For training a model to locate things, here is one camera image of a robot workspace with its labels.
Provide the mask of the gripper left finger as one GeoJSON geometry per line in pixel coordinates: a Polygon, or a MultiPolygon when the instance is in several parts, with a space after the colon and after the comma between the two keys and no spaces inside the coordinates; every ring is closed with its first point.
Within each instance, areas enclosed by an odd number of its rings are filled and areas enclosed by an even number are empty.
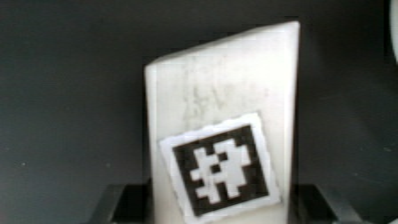
{"type": "Polygon", "coordinates": [[[95,224],[146,224],[146,184],[109,185],[95,209],[95,224]]]}

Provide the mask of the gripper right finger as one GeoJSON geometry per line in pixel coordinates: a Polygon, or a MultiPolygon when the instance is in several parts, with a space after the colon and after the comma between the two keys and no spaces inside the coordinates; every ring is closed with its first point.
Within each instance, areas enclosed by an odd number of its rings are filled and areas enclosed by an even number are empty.
{"type": "Polygon", "coordinates": [[[295,186],[294,224],[363,224],[356,209],[331,188],[295,186]]]}

